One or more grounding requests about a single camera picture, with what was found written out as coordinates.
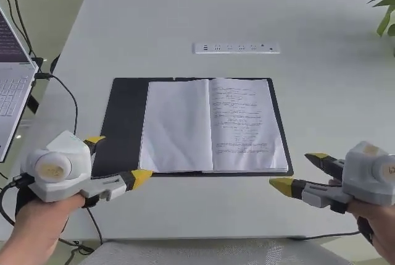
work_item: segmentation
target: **paper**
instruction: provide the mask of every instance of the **paper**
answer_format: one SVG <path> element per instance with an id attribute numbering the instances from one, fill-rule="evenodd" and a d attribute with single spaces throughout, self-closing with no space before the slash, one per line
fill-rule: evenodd
<path id="1" fill-rule="evenodd" d="M 151 82 L 139 168 L 286 172 L 267 81 Z"/>
<path id="2" fill-rule="evenodd" d="M 149 84 L 139 168 L 213 169 L 208 80 Z"/>
<path id="3" fill-rule="evenodd" d="M 214 171 L 288 170 L 266 80 L 214 79 L 210 108 Z"/>

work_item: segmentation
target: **table surface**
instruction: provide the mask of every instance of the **table surface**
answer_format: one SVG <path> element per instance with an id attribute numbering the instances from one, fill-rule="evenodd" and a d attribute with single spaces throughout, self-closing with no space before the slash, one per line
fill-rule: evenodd
<path id="1" fill-rule="evenodd" d="M 360 140 L 394 150 L 395 66 L 374 34 L 368 0 L 84 0 L 55 74 L 78 101 L 78 136 L 98 135 L 115 77 L 270 77 L 295 177 L 328 177 L 304 153 L 338 158 Z M 193 42 L 278 42 L 279 55 L 195 55 Z M 13 172 L 26 155 L 73 128 L 74 106 L 51 81 Z M 16 191 L 4 205 L 13 214 Z M 350 215 L 291 200 L 266 177 L 164 178 L 93 213 L 104 238 L 283 237 L 352 232 Z M 10 227 L 2 219 L 0 239 Z M 88 213 L 67 239 L 97 238 Z"/>

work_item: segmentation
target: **finger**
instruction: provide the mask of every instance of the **finger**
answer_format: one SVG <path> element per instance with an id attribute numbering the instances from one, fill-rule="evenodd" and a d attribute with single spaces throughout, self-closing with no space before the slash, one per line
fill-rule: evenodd
<path id="1" fill-rule="evenodd" d="M 348 205 L 347 212 L 352 213 L 355 217 L 364 217 L 373 219 L 380 213 L 382 207 L 374 204 L 353 200 Z"/>
<path id="2" fill-rule="evenodd" d="M 62 208 L 67 209 L 71 212 L 77 208 L 84 206 L 85 198 L 82 197 L 80 194 L 76 194 L 65 200 L 58 201 L 57 204 L 61 205 Z"/>

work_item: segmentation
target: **human hand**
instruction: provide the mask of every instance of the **human hand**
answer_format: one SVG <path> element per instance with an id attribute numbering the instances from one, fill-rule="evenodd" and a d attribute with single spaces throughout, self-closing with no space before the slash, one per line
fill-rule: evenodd
<path id="1" fill-rule="evenodd" d="M 348 212 L 355 218 L 364 217 L 369 221 L 375 235 L 373 246 L 387 262 L 395 265 L 395 206 L 378 206 L 354 200 Z"/>
<path id="2" fill-rule="evenodd" d="M 69 214 L 84 203 L 84 197 L 75 195 L 54 203 L 35 200 L 25 205 L 17 215 L 10 239 L 0 251 L 0 264 L 44 264 L 53 254 Z"/>

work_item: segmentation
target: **power outlet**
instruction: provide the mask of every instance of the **power outlet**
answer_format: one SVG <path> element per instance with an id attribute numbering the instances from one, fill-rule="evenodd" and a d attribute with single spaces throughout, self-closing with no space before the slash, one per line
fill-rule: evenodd
<path id="1" fill-rule="evenodd" d="M 194 43 L 195 54 L 279 54 L 278 44 L 270 43 Z"/>

